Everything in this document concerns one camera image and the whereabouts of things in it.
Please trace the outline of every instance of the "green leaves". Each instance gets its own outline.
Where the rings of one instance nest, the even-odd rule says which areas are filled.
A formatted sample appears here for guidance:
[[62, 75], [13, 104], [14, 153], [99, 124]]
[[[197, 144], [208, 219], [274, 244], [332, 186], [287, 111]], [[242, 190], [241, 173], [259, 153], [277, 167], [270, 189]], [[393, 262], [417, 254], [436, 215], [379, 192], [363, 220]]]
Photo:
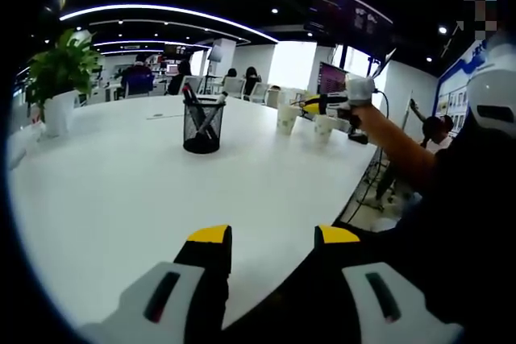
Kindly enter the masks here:
[[47, 99], [76, 89], [91, 93], [90, 76], [99, 68], [100, 55], [90, 50], [91, 39], [72, 39], [73, 29], [63, 33], [56, 46], [32, 57], [29, 75], [30, 101], [44, 106]]

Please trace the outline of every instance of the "ceiling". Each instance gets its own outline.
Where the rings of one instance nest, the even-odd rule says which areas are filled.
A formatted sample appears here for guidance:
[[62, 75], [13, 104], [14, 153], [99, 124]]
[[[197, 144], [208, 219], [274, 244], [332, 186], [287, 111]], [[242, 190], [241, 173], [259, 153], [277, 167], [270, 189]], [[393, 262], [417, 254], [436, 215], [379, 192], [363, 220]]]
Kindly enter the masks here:
[[[436, 76], [440, 76], [472, 42], [461, 31], [457, 31], [449, 49], [443, 58], [440, 57], [456, 26], [455, 0], [362, 1], [393, 20], [393, 38], [398, 48], [394, 59]], [[131, 3], [171, 6], [216, 15], [262, 31], [278, 40], [317, 40], [321, 44], [335, 43], [317, 35], [309, 37], [302, 29], [312, 0], [65, 0], [62, 9], [59, 0], [49, 0], [48, 9], [42, 9], [40, 20], [31, 33], [33, 36], [27, 45], [30, 51], [27, 55], [43, 50], [46, 47], [46, 39], [52, 42], [69, 27], [87, 28], [95, 32], [95, 43], [157, 39], [195, 44], [209, 43], [221, 37], [237, 40], [238, 44], [272, 43], [270, 39], [239, 27], [198, 15], [166, 10], [103, 10], [59, 20], [62, 15], [90, 7]], [[272, 8], [278, 9], [278, 13], [273, 14]], [[438, 33], [439, 26], [448, 29], [447, 35]], [[121, 46], [123, 44], [99, 48], [104, 52], [120, 50]], [[163, 44], [145, 46], [149, 49], [163, 48]], [[427, 62], [428, 56], [433, 58], [431, 63]]]

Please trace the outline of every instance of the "monitor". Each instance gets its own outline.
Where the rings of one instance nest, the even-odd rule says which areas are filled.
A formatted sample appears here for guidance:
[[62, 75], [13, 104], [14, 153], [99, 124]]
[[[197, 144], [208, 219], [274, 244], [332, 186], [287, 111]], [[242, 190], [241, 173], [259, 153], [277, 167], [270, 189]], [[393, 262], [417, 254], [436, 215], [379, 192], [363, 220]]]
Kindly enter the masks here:
[[346, 89], [346, 74], [341, 68], [321, 62], [317, 93], [328, 94], [344, 91]]
[[361, 0], [314, 0], [305, 29], [380, 61], [393, 49], [393, 21]]

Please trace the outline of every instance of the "potted plant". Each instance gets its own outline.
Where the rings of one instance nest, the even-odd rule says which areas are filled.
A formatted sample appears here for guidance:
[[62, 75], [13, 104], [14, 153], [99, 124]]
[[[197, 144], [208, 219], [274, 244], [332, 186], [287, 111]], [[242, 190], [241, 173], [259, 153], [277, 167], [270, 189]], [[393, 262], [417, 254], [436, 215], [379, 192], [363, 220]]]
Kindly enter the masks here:
[[90, 76], [99, 67], [91, 36], [80, 41], [72, 35], [73, 29], [65, 31], [54, 48], [33, 56], [29, 65], [28, 100], [40, 108], [50, 137], [68, 133], [77, 92], [91, 94]]

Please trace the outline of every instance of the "pen holder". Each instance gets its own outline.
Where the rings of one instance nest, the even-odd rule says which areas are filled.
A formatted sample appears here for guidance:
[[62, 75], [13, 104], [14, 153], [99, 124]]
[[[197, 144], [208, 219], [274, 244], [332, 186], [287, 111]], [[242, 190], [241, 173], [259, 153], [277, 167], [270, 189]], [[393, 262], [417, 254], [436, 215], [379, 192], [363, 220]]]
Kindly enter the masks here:
[[213, 98], [199, 98], [185, 103], [183, 148], [188, 152], [205, 155], [220, 148], [220, 129], [226, 102]]

